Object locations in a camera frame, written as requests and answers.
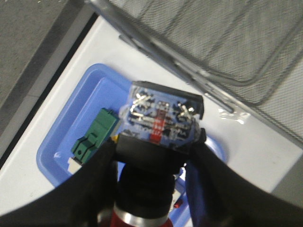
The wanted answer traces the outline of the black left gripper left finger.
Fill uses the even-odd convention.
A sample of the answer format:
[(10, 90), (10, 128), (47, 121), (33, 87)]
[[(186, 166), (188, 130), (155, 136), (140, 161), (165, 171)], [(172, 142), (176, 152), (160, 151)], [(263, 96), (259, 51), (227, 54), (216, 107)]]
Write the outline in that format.
[(117, 182), (116, 144), (105, 142), (68, 180), (37, 200), (2, 215), (2, 227), (96, 227), (112, 209)]

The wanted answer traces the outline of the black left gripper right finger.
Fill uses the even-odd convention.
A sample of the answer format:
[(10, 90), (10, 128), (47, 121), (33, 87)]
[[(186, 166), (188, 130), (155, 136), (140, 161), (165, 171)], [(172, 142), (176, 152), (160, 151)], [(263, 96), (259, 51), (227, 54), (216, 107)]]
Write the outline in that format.
[(301, 227), (303, 210), (248, 182), (205, 144), (201, 128), (186, 165), (186, 193), (195, 227)]

